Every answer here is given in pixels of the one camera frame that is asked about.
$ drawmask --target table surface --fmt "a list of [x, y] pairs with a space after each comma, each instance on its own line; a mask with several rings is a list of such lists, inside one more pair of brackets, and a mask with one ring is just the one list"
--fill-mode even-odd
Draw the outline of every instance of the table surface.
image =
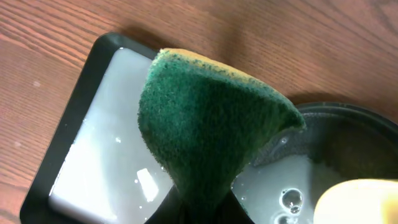
[[0, 223], [19, 223], [99, 35], [190, 49], [294, 103], [355, 103], [398, 121], [397, 11], [396, 0], [0, 0]]

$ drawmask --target sponge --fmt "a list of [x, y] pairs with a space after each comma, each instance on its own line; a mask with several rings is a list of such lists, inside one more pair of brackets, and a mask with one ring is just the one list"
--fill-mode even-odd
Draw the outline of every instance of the sponge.
[[194, 220], [211, 218], [271, 137], [305, 127], [295, 106], [270, 86], [182, 49], [163, 49], [152, 62], [138, 123]]

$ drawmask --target soapy water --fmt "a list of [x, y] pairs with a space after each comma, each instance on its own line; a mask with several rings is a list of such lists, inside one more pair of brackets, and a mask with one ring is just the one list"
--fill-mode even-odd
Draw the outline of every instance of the soapy water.
[[317, 198], [342, 181], [325, 164], [296, 155], [266, 166], [246, 166], [231, 187], [254, 223], [312, 224]]

